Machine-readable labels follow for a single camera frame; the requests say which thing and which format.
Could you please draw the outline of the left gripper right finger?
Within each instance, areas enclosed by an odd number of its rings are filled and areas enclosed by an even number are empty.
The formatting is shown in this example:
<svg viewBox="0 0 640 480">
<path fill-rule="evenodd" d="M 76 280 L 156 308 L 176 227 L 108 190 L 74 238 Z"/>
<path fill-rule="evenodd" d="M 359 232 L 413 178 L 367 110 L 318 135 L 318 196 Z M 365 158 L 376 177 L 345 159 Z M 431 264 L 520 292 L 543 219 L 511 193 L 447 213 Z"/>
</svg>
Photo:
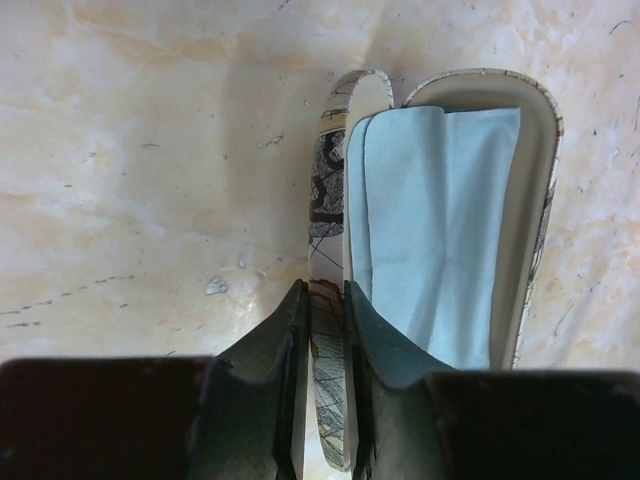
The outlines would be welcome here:
<svg viewBox="0 0 640 480">
<path fill-rule="evenodd" d="M 635 479 L 639 376 L 450 369 L 345 286 L 356 479 Z"/>
</svg>

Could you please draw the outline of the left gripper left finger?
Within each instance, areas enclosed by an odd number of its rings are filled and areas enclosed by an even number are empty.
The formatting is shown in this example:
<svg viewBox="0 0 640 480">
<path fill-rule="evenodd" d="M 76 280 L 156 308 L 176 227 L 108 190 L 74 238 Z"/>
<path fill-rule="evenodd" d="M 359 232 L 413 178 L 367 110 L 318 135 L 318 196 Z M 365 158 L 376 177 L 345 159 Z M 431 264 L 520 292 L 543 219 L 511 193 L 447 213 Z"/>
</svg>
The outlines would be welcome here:
<svg viewBox="0 0 640 480">
<path fill-rule="evenodd" d="M 215 356 L 23 358 L 1 366 L 5 479 L 299 479 L 310 294 Z"/>
</svg>

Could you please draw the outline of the grey patterned glasses case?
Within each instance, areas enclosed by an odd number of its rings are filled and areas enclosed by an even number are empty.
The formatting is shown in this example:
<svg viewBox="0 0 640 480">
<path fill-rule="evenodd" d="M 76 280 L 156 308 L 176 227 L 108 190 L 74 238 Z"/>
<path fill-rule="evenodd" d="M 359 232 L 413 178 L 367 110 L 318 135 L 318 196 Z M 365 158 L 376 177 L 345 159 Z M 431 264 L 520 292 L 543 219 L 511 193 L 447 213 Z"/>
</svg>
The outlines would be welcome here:
<svg viewBox="0 0 640 480">
<path fill-rule="evenodd" d="M 333 86 L 320 119 L 309 214 L 311 354 L 316 418 L 328 465 L 345 472 L 354 463 L 345 443 L 346 384 L 342 333 L 343 283 L 351 277 L 347 238 L 347 137 L 368 113 L 394 106 L 389 77 L 379 70 L 355 70 Z M 445 72 L 419 84 L 403 108 L 435 106 L 454 111 L 515 106 L 524 131 L 509 176 L 506 217 L 501 223 L 497 293 L 492 296 L 489 365 L 510 370 L 518 362 L 523 326 L 544 248 L 556 186 L 563 119 L 539 82 L 518 72 L 467 69 Z"/>
</svg>

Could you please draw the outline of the narrow blue cleaning cloth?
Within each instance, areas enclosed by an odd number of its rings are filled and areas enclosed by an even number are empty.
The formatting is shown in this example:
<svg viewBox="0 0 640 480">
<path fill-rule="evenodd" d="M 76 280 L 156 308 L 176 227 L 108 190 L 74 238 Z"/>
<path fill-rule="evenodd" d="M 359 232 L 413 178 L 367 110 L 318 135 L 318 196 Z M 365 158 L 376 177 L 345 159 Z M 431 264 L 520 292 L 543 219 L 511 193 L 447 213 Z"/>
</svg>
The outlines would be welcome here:
<svg viewBox="0 0 640 480">
<path fill-rule="evenodd" d="M 518 108 L 388 110 L 347 148 L 354 281 L 374 309 L 437 360 L 490 364 L 498 247 Z"/>
</svg>

